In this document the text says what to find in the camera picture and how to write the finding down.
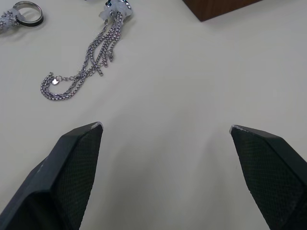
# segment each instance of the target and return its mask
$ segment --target white table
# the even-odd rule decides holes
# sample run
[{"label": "white table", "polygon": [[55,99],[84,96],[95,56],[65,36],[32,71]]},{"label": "white table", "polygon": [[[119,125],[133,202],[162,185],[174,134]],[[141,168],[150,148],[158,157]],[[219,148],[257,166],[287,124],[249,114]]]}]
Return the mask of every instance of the white table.
[{"label": "white table", "polygon": [[77,73],[105,2],[35,2],[42,26],[0,36],[0,211],[62,134],[101,121],[82,230],[269,229],[228,130],[274,133],[307,159],[306,0],[203,23],[180,0],[131,0],[115,61],[64,102],[45,99],[41,80]]}]

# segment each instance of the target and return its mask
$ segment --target ring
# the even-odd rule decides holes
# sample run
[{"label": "ring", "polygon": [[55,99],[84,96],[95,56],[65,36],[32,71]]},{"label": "ring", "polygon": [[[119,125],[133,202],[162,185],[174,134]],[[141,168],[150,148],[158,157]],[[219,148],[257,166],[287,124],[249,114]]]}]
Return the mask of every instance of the ring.
[{"label": "ring", "polygon": [[33,3],[33,2],[30,2],[30,1],[20,1],[20,2],[16,3],[13,6],[13,8],[18,10],[18,11],[20,9],[23,9],[23,8],[31,8],[31,9],[37,10],[40,13],[39,18],[37,20],[35,20],[35,21],[32,21],[32,22],[23,21],[23,20],[20,20],[19,18],[17,18],[17,22],[19,22],[20,25],[24,25],[24,26],[28,26],[28,27],[35,27],[35,26],[40,25],[44,21],[44,16],[43,16],[42,9],[38,5]]}]

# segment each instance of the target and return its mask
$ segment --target silver chain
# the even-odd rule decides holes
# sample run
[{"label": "silver chain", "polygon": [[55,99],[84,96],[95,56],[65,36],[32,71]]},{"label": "silver chain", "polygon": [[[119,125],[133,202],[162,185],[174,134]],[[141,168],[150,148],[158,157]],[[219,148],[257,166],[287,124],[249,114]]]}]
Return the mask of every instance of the silver chain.
[{"label": "silver chain", "polygon": [[[111,26],[111,29],[108,31],[107,34],[104,35],[106,32],[106,28],[108,26],[108,20],[105,20],[104,27],[102,31],[98,34],[98,36],[94,39],[94,41],[89,45],[85,61],[82,65],[82,70],[79,71],[79,73],[73,77],[62,77],[62,76],[56,76],[54,77],[53,73],[49,73],[48,76],[46,76],[41,84],[41,92],[42,94],[49,100],[52,101],[63,101],[70,99],[73,97],[77,91],[82,87],[84,84],[86,78],[93,76],[96,72],[100,76],[103,76],[103,73],[101,71],[101,67],[107,67],[107,60],[109,59],[110,62],[113,61],[114,53],[113,49],[117,42],[120,40],[120,32],[121,32],[121,22],[122,22],[122,14],[120,12],[117,13],[114,22]],[[94,52],[97,49],[97,47],[102,44],[101,50],[97,56],[97,58],[94,58]],[[86,69],[88,66],[89,60],[92,63],[92,66],[89,69]],[[72,81],[71,86],[68,88],[68,90],[62,94],[55,94],[49,91],[49,87],[51,84],[58,84],[61,81]]]}]

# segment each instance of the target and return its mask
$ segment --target chain link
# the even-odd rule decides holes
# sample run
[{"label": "chain link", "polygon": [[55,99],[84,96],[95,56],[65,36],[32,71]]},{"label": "chain link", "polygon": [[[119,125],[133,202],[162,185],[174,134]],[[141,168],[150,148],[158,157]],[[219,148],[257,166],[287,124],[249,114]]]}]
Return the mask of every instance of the chain link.
[{"label": "chain link", "polygon": [[[62,76],[54,77],[52,72],[49,73],[48,76],[44,78],[41,84],[42,94],[47,99],[52,100],[52,101],[67,100],[73,97],[77,91],[79,91],[79,89],[83,86],[86,78],[93,76],[96,72],[98,72],[100,76],[103,76],[103,73],[100,68],[107,67],[108,59],[111,62],[113,60],[113,49],[115,45],[118,43],[118,41],[120,40],[121,22],[122,22],[122,14],[118,12],[110,30],[108,31],[107,34],[105,34],[106,28],[108,26],[108,20],[106,20],[102,31],[98,34],[98,36],[94,39],[94,41],[89,45],[86,51],[85,60],[82,65],[81,71],[79,71],[77,75],[71,76],[69,78],[62,77]],[[97,58],[95,59],[94,52],[97,49],[97,47],[101,44],[102,44],[101,50]],[[91,61],[92,66],[89,69],[86,69],[88,66],[89,60]],[[66,92],[62,94],[55,94],[49,91],[49,87],[53,81],[56,81],[55,84],[61,81],[72,81],[72,84],[67,89]]]}]

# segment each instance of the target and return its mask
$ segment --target wooden box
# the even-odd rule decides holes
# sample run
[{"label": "wooden box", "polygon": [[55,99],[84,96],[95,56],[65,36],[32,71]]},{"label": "wooden box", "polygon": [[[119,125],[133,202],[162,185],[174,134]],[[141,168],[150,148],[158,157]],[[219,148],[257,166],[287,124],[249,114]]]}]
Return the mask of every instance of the wooden box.
[{"label": "wooden box", "polygon": [[201,21],[251,5],[261,0],[183,0]]}]

